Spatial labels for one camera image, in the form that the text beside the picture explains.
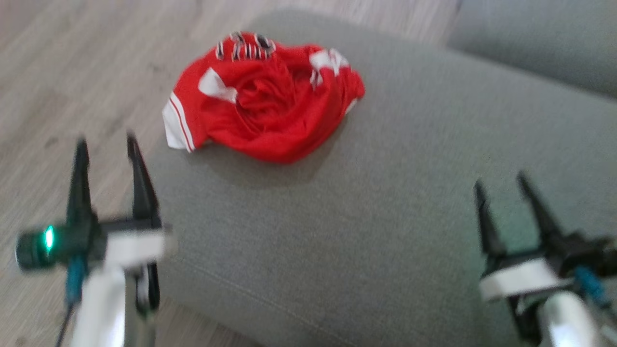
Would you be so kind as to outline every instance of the gray ottoman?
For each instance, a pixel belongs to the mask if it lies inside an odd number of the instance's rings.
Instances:
[[[615,98],[615,18],[615,0],[463,0],[448,46]]]
[[[366,97],[293,165],[222,146],[147,159],[180,253],[162,293],[266,346],[519,346],[484,304],[473,184],[512,248],[527,169],[564,225],[617,228],[617,104],[439,48],[282,11],[247,28],[336,47]]]

